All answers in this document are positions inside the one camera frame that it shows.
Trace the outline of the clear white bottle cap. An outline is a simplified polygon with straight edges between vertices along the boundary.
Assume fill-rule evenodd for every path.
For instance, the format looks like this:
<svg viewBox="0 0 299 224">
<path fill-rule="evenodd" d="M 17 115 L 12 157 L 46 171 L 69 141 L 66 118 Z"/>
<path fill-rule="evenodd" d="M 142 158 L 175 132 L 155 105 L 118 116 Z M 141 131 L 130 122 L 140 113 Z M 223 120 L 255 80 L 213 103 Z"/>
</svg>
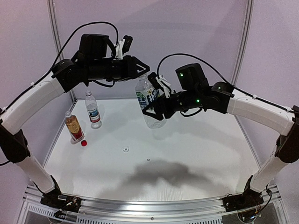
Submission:
<svg viewBox="0 0 299 224">
<path fill-rule="evenodd" d="M 128 146 L 124 146 L 123 148 L 122 148 L 122 150 L 123 150 L 123 152 L 128 152 L 129 151 L 129 147 Z"/>
</svg>

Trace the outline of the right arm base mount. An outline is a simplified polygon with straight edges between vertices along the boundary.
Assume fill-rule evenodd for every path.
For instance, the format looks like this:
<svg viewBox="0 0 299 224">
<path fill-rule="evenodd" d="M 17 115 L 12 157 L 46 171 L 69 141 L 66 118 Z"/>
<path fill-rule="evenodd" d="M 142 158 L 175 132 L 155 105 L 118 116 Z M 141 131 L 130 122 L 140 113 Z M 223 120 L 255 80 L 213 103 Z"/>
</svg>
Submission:
<svg viewBox="0 0 299 224">
<path fill-rule="evenodd" d="M 247 209 L 253 206 L 258 206 L 258 212 L 261 212 L 271 201 L 272 191 L 268 188 L 269 184 L 265 186 L 267 194 L 270 196 L 266 205 L 261 207 L 264 202 L 262 197 L 262 192 L 255 191 L 251 188 L 251 180 L 253 175 L 247 180 L 244 191 L 237 195 L 228 194 L 227 196 L 220 198 L 222 201 L 222 206 L 225 208 L 226 212 L 237 211 L 242 209 Z"/>
</svg>

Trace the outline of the red bottle cap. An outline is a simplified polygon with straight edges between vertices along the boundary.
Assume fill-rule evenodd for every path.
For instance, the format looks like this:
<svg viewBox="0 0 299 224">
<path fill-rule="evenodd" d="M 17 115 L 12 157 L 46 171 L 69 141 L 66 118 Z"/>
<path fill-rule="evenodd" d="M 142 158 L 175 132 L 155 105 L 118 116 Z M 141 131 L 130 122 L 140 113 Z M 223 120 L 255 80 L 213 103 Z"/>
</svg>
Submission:
<svg viewBox="0 0 299 224">
<path fill-rule="evenodd" d="M 87 141 L 86 140 L 81 141 L 81 146 L 85 147 L 86 145 L 87 145 Z"/>
</svg>

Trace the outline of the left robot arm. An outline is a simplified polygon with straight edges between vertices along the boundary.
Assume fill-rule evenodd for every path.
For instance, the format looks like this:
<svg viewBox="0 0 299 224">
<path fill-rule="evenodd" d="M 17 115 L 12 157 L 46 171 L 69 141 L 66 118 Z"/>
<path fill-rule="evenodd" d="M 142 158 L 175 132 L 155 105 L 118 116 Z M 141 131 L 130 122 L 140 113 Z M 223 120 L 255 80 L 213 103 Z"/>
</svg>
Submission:
<svg viewBox="0 0 299 224">
<path fill-rule="evenodd" d="M 83 34 L 72 59 L 64 59 L 49 73 L 32 84 L 19 99 L 0 112 L 0 148 L 7 160 L 18 165 L 44 196 L 61 195 L 56 180 L 50 176 L 28 147 L 22 126 L 52 100 L 68 93 L 80 83 L 96 80 L 124 82 L 137 79 L 150 67 L 127 55 L 133 38 L 124 36 L 113 44 L 107 35 Z"/>
</svg>

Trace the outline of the clear bottle red white label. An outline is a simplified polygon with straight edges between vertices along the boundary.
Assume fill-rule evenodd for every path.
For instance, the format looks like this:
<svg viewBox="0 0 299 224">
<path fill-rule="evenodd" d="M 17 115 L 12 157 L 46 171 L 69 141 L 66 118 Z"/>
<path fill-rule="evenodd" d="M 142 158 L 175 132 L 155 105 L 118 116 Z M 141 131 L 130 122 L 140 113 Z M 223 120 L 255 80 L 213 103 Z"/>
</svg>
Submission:
<svg viewBox="0 0 299 224">
<path fill-rule="evenodd" d="M 93 129 L 98 129 L 102 126 L 100 112 L 98 110 L 97 101 L 90 90 L 85 92 L 85 106 Z"/>
</svg>

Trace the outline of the gold red tea bottle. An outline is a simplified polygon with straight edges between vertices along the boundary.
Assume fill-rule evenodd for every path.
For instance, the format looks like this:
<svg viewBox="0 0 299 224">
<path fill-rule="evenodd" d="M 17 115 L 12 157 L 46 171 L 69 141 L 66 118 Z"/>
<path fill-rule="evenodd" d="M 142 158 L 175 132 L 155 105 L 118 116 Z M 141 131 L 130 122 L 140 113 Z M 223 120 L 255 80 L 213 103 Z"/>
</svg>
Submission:
<svg viewBox="0 0 299 224">
<path fill-rule="evenodd" d="M 65 124 L 69 130 L 73 143 L 80 142 L 84 139 L 85 136 L 79 124 L 79 121 L 77 117 L 73 115 L 70 111 L 67 111 L 65 113 Z"/>
</svg>

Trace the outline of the clear bottle blue label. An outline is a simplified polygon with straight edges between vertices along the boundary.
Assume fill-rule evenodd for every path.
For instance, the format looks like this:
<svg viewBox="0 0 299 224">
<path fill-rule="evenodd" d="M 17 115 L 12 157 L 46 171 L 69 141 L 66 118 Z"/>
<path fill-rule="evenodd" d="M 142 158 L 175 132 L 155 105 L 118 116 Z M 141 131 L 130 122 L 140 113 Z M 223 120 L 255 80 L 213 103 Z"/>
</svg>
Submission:
<svg viewBox="0 0 299 224">
<path fill-rule="evenodd" d="M 156 90 L 147 78 L 148 74 L 140 76 L 138 83 L 135 86 L 135 93 L 138 99 L 140 109 L 143 110 L 146 106 L 156 100 L 159 96 L 159 90 Z M 148 128 L 158 129 L 166 124 L 166 120 L 156 120 L 150 116 L 144 115 L 144 120 Z"/>
</svg>

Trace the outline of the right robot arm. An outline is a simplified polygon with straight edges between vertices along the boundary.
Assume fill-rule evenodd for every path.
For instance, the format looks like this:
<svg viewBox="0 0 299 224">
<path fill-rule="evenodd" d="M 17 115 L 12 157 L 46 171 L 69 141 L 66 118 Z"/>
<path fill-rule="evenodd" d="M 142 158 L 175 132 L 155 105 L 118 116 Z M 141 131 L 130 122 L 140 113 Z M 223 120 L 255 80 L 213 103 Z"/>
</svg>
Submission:
<svg viewBox="0 0 299 224">
<path fill-rule="evenodd" d="M 155 88 L 164 94 L 146 106 L 144 115 L 156 120 L 171 118 L 175 112 L 187 112 L 198 108 L 232 114 L 265 125 L 280 136 L 271 157 L 252 175 L 243 195 L 259 195 L 272 179 L 288 164 L 299 159 L 299 108 L 292 109 L 275 105 L 262 98 L 239 90 L 230 83 L 217 82 L 210 86 L 202 67 L 198 63 L 176 69 L 183 91 L 172 93 L 157 73 L 148 76 Z"/>
</svg>

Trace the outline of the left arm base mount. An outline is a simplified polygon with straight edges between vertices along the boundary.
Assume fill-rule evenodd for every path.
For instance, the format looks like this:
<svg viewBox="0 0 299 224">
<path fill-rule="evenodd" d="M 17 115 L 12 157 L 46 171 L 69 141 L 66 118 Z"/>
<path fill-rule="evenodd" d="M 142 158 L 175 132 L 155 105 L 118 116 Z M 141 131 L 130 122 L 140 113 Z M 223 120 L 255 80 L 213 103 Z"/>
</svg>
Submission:
<svg viewBox="0 0 299 224">
<path fill-rule="evenodd" d="M 40 203 L 62 211 L 78 213 L 82 199 L 77 196 L 63 194 L 54 177 L 51 176 L 51 178 L 54 182 L 54 189 L 49 193 L 43 193 Z"/>
</svg>

